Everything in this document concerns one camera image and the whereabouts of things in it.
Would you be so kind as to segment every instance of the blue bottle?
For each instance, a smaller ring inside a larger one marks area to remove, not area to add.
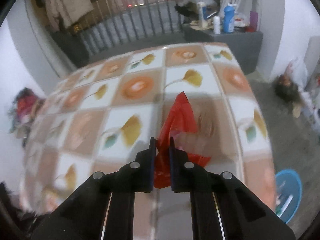
[[[230,4],[224,9],[223,31],[232,33],[235,30],[235,9]]]

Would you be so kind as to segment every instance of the white wall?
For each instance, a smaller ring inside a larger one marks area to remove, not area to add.
[[[281,75],[290,60],[305,57],[309,39],[320,35],[320,16],[310,0],[285,0],[284,26],[269,80]]]
[[[39,20],[36,18],[34,9],[31,4],[31,0],[24,0],[27,16],[30,21],[30,26],[33,33],[45,55],[48,63],[54,68],[59,77],[65,77],[71,72],[75,71],[77,68],[70,61],[67,55],[58,47],[49,33],[40,24]]]
[[[254,4],[258,7],[256,10],[260,18],[259,30],[263,33],[257,71],[265,80],[269,80],[281,41],[285,0],[254,0]]]
[[[11,122],[7,116],[11,103],[24,87],[38,96],[44,92],[27,71],[13,43],[7,19],[0,27],[0,181],[17,191],[22,173],[23,149],[21,140],[8,134]]]
[[[25,67],[43,92],[49,95],[59,77],[39,45],[24,0],[15,2],[7,15],[7,20],[12,40]]]

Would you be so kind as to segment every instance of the white bottle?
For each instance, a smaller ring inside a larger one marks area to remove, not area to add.
[[[199,13],[199,27],[201,28],[207,28],[208,27],[208,21],[206,16],[207,6],[205,5],[203,0],[199,0],[197,3],[198,6],[198,13]]]
[[[220,34],[221,33],[220,17],[219,16],[215,16],[213,18],[213,32],[214,32],[214,34]]]

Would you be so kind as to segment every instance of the red plastic bag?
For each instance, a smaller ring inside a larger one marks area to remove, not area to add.
[[[164,188],[171,185],[169,161],[170,136],[175,136],[181,132],[198,132],[191,105],[184,92],[181,92],[176,97],[157,140],[159,153],[155,159],[155,188]],[[191,162],[202,167],[207,165],[211,159],[211,157],[203,157],[191,153],[188,153],[188,157]]]

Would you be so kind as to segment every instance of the red object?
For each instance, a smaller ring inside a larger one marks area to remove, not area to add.
[[[157,140],[159,153],[155,159],[155,188],[164,188],[171,185],[169,160],[170,136],[177,135],[181,132],[198,132],[191,105],[184,92],[181,92],[176,97]],[[188,157],[191,162],[202,167],[207,165],[211,159],[211,157],[203,157],[190,153],[188,153]]]
[[[37,96],[31,95],[26,96],[24,98],[20,98],[17,103],[17,116],[18,119],[21,120],[23,116],[26,114],[30,114],[32,110],[32,106],[37,100]]]
[[[252,26],[247,26],[247,27],[245,28],[245,32],[247,32],[247,33],[254,33],[254,32],[256,32],[256,30],[255,30],[255,28],[252,27]]]

